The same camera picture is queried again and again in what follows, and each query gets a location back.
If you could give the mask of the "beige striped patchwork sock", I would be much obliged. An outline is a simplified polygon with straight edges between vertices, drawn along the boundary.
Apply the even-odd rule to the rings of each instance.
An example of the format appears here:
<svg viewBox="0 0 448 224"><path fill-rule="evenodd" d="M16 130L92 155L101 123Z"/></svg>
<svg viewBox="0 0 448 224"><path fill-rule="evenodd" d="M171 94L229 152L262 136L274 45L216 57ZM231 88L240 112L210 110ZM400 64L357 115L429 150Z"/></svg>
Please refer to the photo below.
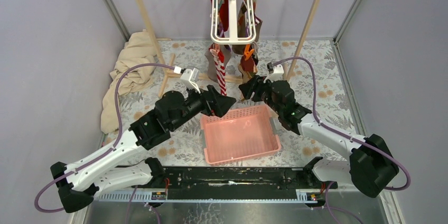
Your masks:
<svg viewBox="0 0 448 224"><path fill-rule="evenodd" d="M259 63L259 59L258 59L258 55L256 53L256 49L255 49L254 54L247 61L244 60L243 54L242 54L240 63L238 65L238 70L241 73L243 83L247 83L250 79L252 79L257 74L258 63Z"/></svg>

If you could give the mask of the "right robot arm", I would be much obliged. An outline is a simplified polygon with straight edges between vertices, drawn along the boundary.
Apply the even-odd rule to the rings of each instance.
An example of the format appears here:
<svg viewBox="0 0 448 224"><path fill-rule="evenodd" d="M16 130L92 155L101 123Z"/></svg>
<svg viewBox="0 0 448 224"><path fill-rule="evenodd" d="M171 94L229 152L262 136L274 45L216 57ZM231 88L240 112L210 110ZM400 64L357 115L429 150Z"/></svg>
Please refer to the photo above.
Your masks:
<svg viewBox="0 0 448 224"><path fill-rule="evenodd" d="M255 76L239 89L245 99L265 103L278 115L284 129L315 139L343 157L342 161L322 158L303 173L310 188L322 182L352 184L364 195L375 198L398 175L398 164L382 137L353 135L336 126L323 124L313 111L295 100L284 80L270 81Z"/></svg>

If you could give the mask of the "red white santa sock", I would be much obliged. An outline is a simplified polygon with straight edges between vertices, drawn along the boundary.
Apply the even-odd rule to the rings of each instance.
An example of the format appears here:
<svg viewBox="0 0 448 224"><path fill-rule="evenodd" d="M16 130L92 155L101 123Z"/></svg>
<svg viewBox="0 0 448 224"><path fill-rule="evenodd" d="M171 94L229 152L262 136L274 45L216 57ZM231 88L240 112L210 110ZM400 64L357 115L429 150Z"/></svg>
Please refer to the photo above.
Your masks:
<svg viewBox="0 0 448 224"><path fill-rule="evenodd" d="M217 83L220 88L220 93L223 96L227 95L227 88L226 88L226 72L225 72L225 66L223 64L224 62L224 56L223 53L220 50L211 50L213 54L213 59L215 63L215 69L216 69L216 76L217 76Z"/></svg>

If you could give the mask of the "grey sock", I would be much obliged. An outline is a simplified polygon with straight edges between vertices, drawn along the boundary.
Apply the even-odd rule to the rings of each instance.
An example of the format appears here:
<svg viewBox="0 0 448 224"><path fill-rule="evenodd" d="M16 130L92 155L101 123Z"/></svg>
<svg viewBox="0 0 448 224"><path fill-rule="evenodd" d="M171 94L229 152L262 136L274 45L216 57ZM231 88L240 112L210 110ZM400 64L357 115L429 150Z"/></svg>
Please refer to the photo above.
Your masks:
<svg viewBox="0 0 448 224"><path fill-rule="evenodd" d="M229 62L229 60L230 60L230 58L231 58L231 51L229 49L227 49L225 45L220 45L220 51L224 55L224 63L223 64L226 67L228 62ZM216 74L216 66L215 66L215 63L214 63L213 55L210 52L209 48L206 49L206 52L205 52L204 55L205 55L205 57L208 60L207 76L213 82L218 82L217 81L217 74Z"/></svg>

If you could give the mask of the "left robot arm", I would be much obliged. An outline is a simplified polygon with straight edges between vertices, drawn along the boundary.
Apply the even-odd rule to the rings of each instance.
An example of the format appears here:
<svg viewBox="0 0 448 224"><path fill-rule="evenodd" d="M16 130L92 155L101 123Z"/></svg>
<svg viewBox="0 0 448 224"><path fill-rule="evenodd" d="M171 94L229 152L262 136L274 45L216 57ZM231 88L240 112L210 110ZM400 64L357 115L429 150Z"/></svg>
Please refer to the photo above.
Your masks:
<svg viewBox="0 0 448 224"><path fill-rule="evenodd" d="M165 170L157 158L149 157L142 164L129 167L118 164L170 139L171 132L196 115L221 118L236 103L234 97L220 94L212 85L206 90L189 89L187 93L184 97L178 91L166 92L120 138L77 162L53 164L50 170L57 181L63 210L79 211L100 195L129 186L160 186L165 181Z"/></svg>

